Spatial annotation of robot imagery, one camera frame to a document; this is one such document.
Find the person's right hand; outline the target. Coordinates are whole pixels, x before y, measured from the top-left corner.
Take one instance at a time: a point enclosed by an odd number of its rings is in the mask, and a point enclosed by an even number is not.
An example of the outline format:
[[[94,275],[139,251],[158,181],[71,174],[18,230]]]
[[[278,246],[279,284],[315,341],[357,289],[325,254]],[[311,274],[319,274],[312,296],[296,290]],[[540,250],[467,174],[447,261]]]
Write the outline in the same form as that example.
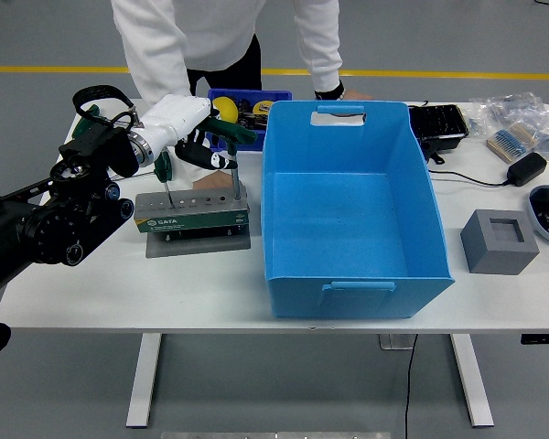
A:
[[[232,179],[229,174],[215,172],[194,181],[192,187],[196,190],[232,187]]]

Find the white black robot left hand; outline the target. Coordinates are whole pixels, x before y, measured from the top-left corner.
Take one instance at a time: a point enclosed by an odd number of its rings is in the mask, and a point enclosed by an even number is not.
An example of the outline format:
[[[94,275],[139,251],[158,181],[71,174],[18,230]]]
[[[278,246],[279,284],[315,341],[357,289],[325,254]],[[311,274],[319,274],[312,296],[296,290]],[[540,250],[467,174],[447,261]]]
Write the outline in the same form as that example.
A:
[[[210,117],[208,98],[169,94],[133,126],[129,140],[140,167],[152,165],[163,149],[175,146],[176,156],[208,170],[236,169],[238,164],[204,145],[188,143],[188,135]]]

